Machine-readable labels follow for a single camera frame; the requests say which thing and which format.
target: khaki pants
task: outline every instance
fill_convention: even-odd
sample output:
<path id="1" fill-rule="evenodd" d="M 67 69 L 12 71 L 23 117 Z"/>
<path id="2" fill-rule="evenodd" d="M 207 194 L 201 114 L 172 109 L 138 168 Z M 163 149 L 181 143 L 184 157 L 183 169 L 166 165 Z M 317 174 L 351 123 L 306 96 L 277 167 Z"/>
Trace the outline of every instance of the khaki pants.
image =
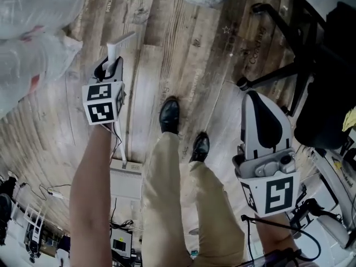
<path id="1" fill-rule="evenodd" d="M 224 187 L 202 162 L 189 164 L 196 182 L 199 255 L 190 258 L 180 206 L 179 139 L 165 132 L 156 144 L 144 183 L 144 267 L 237 266 L 244 256 L 244 233 Z"/>

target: wooden floor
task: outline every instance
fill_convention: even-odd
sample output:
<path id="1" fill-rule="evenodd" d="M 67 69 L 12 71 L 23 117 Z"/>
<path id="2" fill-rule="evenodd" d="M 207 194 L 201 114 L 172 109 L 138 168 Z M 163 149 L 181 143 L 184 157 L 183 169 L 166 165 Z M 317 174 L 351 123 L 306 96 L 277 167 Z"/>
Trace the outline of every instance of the wooden floor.
<path id="1" fill-rule="evenodd" d="M 86 0 L 68 32 L 83 41 L 72 67 L 58 81 L 24 98 L 0 122 L 1 173 L 12 170 L 39 195 L 40 184 L 71 183 L 91 130 L 81 98 L 82 86 L 88 82 L 86 72 L 106 54 L 107 41 L 136 31 L 137 43 L 122 51 L 127 97 L 121 118 L 125 120 L 129 160 L 147 165 L 160 133 L 160 106 L 167 96 L 178 96 L 185 233 L 196 229 L 198 222 L 194 188 L 184 166 L 202 130 L 211 141 L 206 163 L 225 184 L 240 219 L 247 208 L 231 158 L 241 144 L 244 94 L 235 82 L 242 75 L 256 79 L 294 58 L 271 19 L 251 14 L 250 6 L 257 2 L 272 4 L 287 21 L 290 19 L 292 0 L 225 0 L 215 8 L 184 0 Z M 293 89 L 294 80 L 289 78 L 260 92 L 279 105 L 289 105 Z M 306 176 L 311 166 L 301 169 Z M 70 187 L 59 187 L 58 191 L 69 197 Z M 41 202 L 29 186 L 21 189 L 18 200 L 23 205 Z M 48 220 L 68 230 L 68 200 L 48 199 L 46 205 Z M 119 200 L 114 219 L 118 223 L 133 219 L 135 227 L 142 229 L 140 203 Z M 137 230 L 136 245 L 140 234 Z M 197 247 L 197 236 L 187 235 L 186 239 L 189 249 Z"/>

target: yellow object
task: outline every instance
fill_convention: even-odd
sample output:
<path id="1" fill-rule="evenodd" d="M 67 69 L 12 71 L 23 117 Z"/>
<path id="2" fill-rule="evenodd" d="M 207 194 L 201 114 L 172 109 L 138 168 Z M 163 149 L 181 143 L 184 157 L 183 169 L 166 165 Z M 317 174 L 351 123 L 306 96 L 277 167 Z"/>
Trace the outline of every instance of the yellow object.
<path id="1" fill-rule="evenodd" d="M 347 131 L 349 128 L 356 126 L 356 107 L 349 111 L 344 120 L 343 131 Z"/>

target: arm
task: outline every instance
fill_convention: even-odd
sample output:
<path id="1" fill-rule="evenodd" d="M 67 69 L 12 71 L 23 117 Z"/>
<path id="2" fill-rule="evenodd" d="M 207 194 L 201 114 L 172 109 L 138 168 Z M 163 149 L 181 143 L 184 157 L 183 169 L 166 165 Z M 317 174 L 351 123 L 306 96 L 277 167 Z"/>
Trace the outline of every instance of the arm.
<path id="1" fill-rule="evenodd" d="M 70 196 L 71 266 L 110 267 L 111 134 L 95 126 Z"/>
<path id="2" fill-rule="evenodd" d="M 263 219 L 289 226 L 289 222 L 284 213 L 265 217 Z M 287 248 L 292 248 L 294 251 L 299 249 L 294 242 L 290 230 L 263 224 L 258 221 L 256 222 L 256 227 L 265 254 L 268 254 L 274 250 L 285 250 Z"/>

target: black shoe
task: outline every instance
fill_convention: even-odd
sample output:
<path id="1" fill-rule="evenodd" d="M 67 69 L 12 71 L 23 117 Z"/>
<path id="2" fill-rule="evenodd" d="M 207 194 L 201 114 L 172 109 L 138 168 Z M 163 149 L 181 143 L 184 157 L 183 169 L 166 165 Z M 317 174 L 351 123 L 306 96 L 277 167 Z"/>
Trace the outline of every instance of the black shoe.
<path id="1" fill-rule="evenodd" d="M 171 96 L 162 105 L 160 112 L 161 131 L 178 134 L 179 104 L 176 97 Z"/>
<path id="2" fill-rule="evenodd" d="M 206 132 L 201 132 L 193 144 L 193 154 L 189 162 L 204 162 L 210 150 L 209 136 Z"/>

